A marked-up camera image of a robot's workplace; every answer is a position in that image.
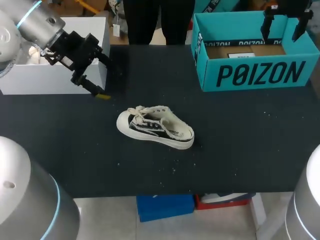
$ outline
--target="person's leg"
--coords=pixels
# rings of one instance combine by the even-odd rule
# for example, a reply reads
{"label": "person's leg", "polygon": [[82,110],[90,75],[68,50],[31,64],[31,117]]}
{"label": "person's leg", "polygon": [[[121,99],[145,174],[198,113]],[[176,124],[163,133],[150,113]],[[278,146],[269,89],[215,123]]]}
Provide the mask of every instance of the person's leg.
{"label": "person's leg", "polygon": [[123,0],[130,44],[148,45],[158,21],[159,0]]}
{"label": "person's leg", "polygon": [[167,45],[184,45],[195,0],[160,0],[162,32]]}

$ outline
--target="dark table surface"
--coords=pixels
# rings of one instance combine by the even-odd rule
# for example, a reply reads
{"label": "dark table surface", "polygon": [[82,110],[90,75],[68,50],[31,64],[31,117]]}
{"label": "dark table surface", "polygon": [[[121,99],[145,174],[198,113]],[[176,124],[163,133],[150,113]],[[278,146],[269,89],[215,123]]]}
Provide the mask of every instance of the dark table surface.
{"label": "dark table surface", "polygon": [[[74,198],[293,191],[320,144],[312,87],[202,92],[189,46],[113,46],[125,70],[109,101],[0,95],[0,135],[21,144]],[[169,106],[193,127],[176,150],[122,135],[129,107]]]}

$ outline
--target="price tag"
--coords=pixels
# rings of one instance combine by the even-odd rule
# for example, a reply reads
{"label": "price tag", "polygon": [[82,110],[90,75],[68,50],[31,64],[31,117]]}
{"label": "price tag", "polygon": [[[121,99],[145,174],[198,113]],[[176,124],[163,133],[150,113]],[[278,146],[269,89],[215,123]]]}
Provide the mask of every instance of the price tag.
{"label": "price tag", "polygon": [[113,24],[113,36],[120,37],[120,25]]}
{"label": "price tag", "polygon": [[229,53],[228,56],[230,59],[233,59],[233,58],[250,58],[250,57],[255,57],[256,55],[253,52],[244,52],[244,53]]}

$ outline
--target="shoelace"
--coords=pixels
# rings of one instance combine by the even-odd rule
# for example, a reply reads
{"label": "shoelace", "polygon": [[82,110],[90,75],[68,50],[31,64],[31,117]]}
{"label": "shoelace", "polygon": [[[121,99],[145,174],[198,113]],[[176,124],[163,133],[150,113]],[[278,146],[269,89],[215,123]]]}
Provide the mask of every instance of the shoelace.
{"label": "shoelace", "polygon": [[143,122],[144,116],[146,114],[153,113],[154,111],[144,106],[137,106],[136,108],[128,108],[128,112],[132,115],[135,115],[135,119],[139,124],[145,124]]}

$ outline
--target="red box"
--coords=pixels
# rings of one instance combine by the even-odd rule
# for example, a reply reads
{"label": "red box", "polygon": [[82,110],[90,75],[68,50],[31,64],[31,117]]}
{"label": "red box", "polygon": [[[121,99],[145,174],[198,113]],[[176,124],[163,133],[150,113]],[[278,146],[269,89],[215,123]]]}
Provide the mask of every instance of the red box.
{"label": "red box", "polygon": [[227,207],[234,207],[234,206],[243,206],[250,203],[251,199],[244,199],[241,201],[232,201],[228,203],[202,203],[199,199],[199,196],[196,194],[194,195],[195,200],[195,208],[197,210],[207,210],[207,209],[219,209],[219,208],[227,208]]}

